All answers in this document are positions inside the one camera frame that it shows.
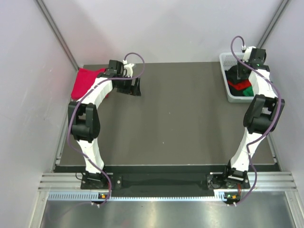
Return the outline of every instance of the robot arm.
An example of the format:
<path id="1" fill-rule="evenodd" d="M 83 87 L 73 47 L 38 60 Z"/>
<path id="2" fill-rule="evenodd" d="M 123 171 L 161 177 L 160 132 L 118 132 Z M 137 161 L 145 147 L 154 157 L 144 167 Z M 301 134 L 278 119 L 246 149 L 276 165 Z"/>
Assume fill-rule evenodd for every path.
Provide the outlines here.
<path id="1" fill-rule="evenodd" d="M 141 96 L 141 91 L 139 78 L 135 80 L 134 85 L 132 85 L 133 80 L 111 80 L 103 83 L 101 82 L 110 77 L 132 77 L 134 66 L 135 64 L 128 64 L 126 60 L 123 62 L 110 60 L 106 71 L 97 76 L 94 84 L 89 89 L 89 91 L 93 91 L 82 101 L 73 120 L 71 134 L 80 145 L 82 152 L 102 170 L 104 169 L 105 163 L 101 158 L 97 142 L 100 131 L 97 109 L 105 96 L 114 88 L 117 88 L 117 92 L 136 96 Z M 69 123 L 77 102 L 81 99 L 82 98 L 76 102 L 72 101 L 69 103 Z M 100 181 L 103 177 L 100 174 L 100 171 L 92 166 L 87 158 L 85 158 L 85 162 L 85 170 L 87 175 L 90 175 L 90 179 Z"/>
<path id="2" fill-rule="evenodd" d="M 245 51 L 243 61 L 255 68 L 266 79 L 270 80 L 269 67 L 264 65 L 265 58 L 265 50 L 249 47 Z M 242 66 L 238 66 L 238 69 L 240 69 L 238 71 L 238 74 L 241 74 L 239 78 L 244 78 L 243 73 L 246 72 L 247 69 L 242 69 Z M 252 85 L 255 97 L 244 117 L 243 125 L 245 127 L 245 132 L 243 139 L 236 154 L 229 161 L 225 176 L 226 181 L 231 181 L 234 183 L 242 183 L 247 176 L 249 168 L 247 144 L 257 140 L 263 135 L 263 133 L 265 133 L 265 131 L 272 123 L 274 115 L 277 111 L 278 99 L 271 85 L 254 71 L 250 72 L 248 79 Z M 283 110 L 284 105 L 285 102 L 282 100 L 279 116 Z M 254 155 L 258 145 L 262 140 L 263 139 L 250 146 L 251 157 Z"/>

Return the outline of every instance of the basket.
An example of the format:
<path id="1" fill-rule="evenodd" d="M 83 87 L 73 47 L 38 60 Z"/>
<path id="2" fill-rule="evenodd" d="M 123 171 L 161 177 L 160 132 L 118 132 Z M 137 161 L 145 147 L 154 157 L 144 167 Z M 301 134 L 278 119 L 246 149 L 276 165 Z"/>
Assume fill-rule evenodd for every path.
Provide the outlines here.
<path id="1" fill-rule="evenodd" d="M 243 59 L 244 53 L 237 52 L 237 57 L 240 59 Z M 253 100 L 253 96 L 233 96 L 230 93 L 228 82 L 226 79 L 225 70 L 229 70 L 232 66 L 237 64 L 237 60 L 234 58 L 231 52 L 222 53 L 219 55 L 219 62 L 220 62 L 220 68 L 222 71 L 225 88 L 226 88 L 226 94 L 227 99 L 229 102 L 232 103 L 250 103 Z"/>

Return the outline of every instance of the white wall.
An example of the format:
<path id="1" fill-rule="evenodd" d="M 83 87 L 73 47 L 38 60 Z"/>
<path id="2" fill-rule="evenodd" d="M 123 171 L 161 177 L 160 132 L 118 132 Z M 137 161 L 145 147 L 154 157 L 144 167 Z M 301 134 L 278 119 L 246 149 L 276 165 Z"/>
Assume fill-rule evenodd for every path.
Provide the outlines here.
<path id="1" fill-rule="evenodd" d="M 0 29 L 0 227 L 24 228 L 75 72 L 33 0 L 1 1 Z"/>
<path id="2" fill-rule="evenodd" d="M 273 132 L 284 169 L 292 172 L 304 202 L 304 1 L 290 1 L 264 48 L 271 78 L 286 105 Z"/>
<path id="3" fill-rule="evenodd" d="M 256 45 L 281 0 L 45 0 L 76 61 L 209 62 L 242 35 Z"/>

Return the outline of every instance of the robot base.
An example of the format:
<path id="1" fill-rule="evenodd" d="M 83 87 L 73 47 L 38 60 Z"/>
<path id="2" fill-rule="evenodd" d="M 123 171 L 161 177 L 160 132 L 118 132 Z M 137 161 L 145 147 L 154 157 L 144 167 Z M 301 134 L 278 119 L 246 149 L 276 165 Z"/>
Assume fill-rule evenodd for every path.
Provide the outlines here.
<path id="1" fill-rule="evenodd" d="M 100 173 L 89 173 L 86 171 L 83 174 L 80 189 L 108 189 L 107 179 Z"/>
<path id="2" fill-rule="evenodd" d="M 225 181 L 222 173 L 207 175 L 207 184 L 210 190 L 238 190 L 238 184 L 230 181 Z M 248 176 L 246 176 L 244 181 L 239 184 L 241 185 L 241 189 L 250 189 Z"/>

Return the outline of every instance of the red cloth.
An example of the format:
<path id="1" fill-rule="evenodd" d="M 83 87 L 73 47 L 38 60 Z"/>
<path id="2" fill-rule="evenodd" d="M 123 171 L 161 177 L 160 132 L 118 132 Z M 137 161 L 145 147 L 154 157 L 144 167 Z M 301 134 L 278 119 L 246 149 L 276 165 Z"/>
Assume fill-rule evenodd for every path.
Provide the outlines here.
<path id="1" fill-rule="evenodd" d="M 91 86 L 94 84 L 97 75 L 104 71 L 105 68 L 97 71 L 80 68 L 71 93 L 72 99 L 78 100 L 83 97 L 89 88 L 91 88 Z"/>
<path id="2" fill-rule="evenodd" d="M 246 89 L 251 86 L 251 83 L 249 82 L 248 79 L 246 79 L 240 83 L 237 83 L 237 84 L 233 84 L 232 82 L 228 81 L 228 84 L 231 85 L 232 87 L 234 87 L 236 90 Z"/>

